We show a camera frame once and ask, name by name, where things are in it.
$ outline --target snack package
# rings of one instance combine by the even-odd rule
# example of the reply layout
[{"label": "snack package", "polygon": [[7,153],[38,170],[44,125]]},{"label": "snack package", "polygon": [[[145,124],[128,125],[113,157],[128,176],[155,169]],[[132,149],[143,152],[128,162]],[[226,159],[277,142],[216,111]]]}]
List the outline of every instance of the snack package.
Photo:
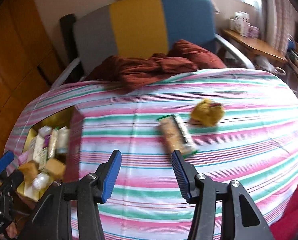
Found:
[{"label": "snack package", "polygon": [[178,115],[166,115],[157,120],[165,136],[170,154],[174,150],[179,150],[182,156],[197,153],[193,140]]},{"label": "snack package", "polygon": [[55,157],[55,147],[56,147],[57,140],[58,140],[58,133],[59,133],[58,128],[55,128],[52,130],[50,142],[48,145],[47,159],[51,159],[51,158]]}]

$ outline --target metal screw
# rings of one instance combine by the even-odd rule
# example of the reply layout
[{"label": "metal screw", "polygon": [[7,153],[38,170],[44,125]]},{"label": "metal screw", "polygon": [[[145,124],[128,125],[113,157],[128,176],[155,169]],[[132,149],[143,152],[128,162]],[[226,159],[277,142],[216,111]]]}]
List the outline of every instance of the metal screw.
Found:
[{"label": "metal screw", "polygon": [[58,186],[60,186],[61,184],[62,184],[62,181],[59,180],[59,179],[55,180],[55,181],[52,183],[52,185],[53,185],[54,187],[58,187]]},{"label": "metal screw", "polygon": [[197,177],[198,179],[205,179],[205,178],[206,178],[206,175],[203,174],[203,173],[198,173],[198,174],[196,175],[196,177]]},{"label": "metal screw", "polygon": [[88,175],[87,175],[87,178],[88,179],[95,179],[97,177],[97,174],[95,174],[95,173],[89,173]]},{"label": "metal screw", "polygon": [[239,187],[239,186],[240,186],[240,182],[237,181],[237,180],[233,180],[233,181],[231,182],[231,185],[234,186],[234,187]]}]

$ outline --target red blanket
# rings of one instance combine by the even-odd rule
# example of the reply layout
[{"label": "red blanket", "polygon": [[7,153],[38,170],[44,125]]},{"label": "red blanket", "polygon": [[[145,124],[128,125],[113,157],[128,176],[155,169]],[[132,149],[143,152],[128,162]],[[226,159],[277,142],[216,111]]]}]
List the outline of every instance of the red blanket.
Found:
[{"label": "red blanket", "polygon": [[206,68],[226,66],[210,51],[180,40],[173,45],[168,55],[153,54],[148,59],[110,56],[85,80],[119,81],[124,88],[132,91],[180,73]]},{"label": "red blanket", "polygon": [[276,240],[292,240],[298,232],[298,186],[290,198],[283,216],[270,226]]}]

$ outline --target soap bar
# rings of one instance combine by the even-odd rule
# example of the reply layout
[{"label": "soap bar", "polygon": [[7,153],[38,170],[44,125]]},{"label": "soap bar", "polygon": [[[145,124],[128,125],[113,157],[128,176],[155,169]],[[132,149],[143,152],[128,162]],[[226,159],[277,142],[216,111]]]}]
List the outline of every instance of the soap bar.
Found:
[{"label": "soap bar", "polygon": [[39,174],[37,164],[34,161],[22,164],[20,167],[18,167],[18,170],[23,173],[24,181],[28,183],[32,183]]},{"label": "soap bar", "polygon": [[53,177],[53,179],[63,179],[63,175],[66,170],[66,165],[58,161],[57,159],[52,158],[47,161],[45,170]]}]

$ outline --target striped bedsheet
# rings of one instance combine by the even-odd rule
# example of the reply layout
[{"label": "striped bedsheet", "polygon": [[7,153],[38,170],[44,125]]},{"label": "striped bedsheet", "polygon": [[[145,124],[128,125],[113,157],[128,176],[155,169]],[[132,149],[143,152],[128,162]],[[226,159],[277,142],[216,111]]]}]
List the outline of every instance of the striped bedsheet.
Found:
[{"label": "striped bedsheet", "polygon": [[[225,107],[216,127],[189,120],[203,98]],[[298,184],[298,99],[267,72],[201,70],[129,94],[114,83],[66,84],[25,108],[6,149],[20,155],[33,124],[71,105],[84,115],[80,177],[106,162],[114,149],[122,152],[112,197],[99,205],[107,240],[187,239],[194,206],[180,195],[156,121],[162,115],[179,114],[185,121],[199,149],[187,161],[213,180],[241,181],[269,224],[280,218]],[[15,167],[17,160],[8,171]],[[219,239],[221,203],[215,225]],[[78,238],[76,210],[72,233]]]}]

